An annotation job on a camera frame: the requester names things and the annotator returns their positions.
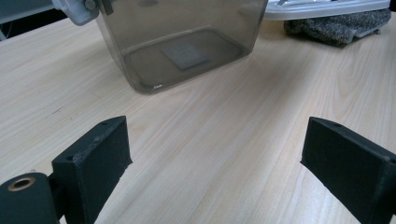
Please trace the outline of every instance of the white plastic lid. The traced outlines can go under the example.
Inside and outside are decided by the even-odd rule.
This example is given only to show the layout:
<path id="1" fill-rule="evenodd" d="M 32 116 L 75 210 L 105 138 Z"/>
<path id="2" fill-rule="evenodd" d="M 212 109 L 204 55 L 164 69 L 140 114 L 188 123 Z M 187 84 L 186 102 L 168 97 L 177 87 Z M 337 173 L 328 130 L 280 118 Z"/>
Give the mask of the white plastic lid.
<path id="1" fill-rule="evenodd" d="M 264 19 L 289 21 L 328 17 L 383 9 L 389 7 L 389 4 L 390 0 L 269 0 Z M 258 5 L 258 2 L 251 2 L 243 5 L 242 8 L 259 10 Z"/>

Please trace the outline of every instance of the dark gray towel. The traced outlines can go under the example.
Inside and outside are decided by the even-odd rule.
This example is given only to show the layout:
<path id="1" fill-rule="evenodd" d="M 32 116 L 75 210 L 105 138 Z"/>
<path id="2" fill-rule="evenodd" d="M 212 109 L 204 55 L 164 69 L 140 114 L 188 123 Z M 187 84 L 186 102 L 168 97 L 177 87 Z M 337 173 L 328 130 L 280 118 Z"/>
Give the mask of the dark gray towel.
<path id="1" fill-rule="evenodd" d="M 285 21 L 289 35 L 307 34 L 329 45 L 350 44 L 354 38 L 379 34 L 379 28 L 390 20 L 388 8 L 331 17 Z"/>

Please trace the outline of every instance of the gray translucent container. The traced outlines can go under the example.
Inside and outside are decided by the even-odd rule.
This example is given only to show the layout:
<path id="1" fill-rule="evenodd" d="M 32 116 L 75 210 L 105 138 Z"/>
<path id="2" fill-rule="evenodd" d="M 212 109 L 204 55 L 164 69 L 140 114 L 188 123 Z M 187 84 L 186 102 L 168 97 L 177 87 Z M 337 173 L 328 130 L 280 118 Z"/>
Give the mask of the gray translucent container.
<path id="1" fill-rule="evenodd" d="M 248 55 L 267 0 L 116 0 L 97 18 L 135 90 L 153 93 Z"/>

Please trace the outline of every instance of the wood grain surface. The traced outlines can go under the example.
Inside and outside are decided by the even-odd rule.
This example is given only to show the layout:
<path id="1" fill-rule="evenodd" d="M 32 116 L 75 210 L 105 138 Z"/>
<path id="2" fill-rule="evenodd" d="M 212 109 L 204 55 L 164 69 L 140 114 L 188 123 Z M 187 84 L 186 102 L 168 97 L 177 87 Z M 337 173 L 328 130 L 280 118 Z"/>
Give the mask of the wood grain surface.
<path id="1" fill-rule="evenodd" d="M 396 19 L 350 46 L 264 21 L 253 52 L 171 90 L 135 92 L 95 22 L 0 42 L 0 183 L 126 115 L 134 163 L 96 223 L 358 223 L 300 164 L 311 116 L 396 153 Z"/>

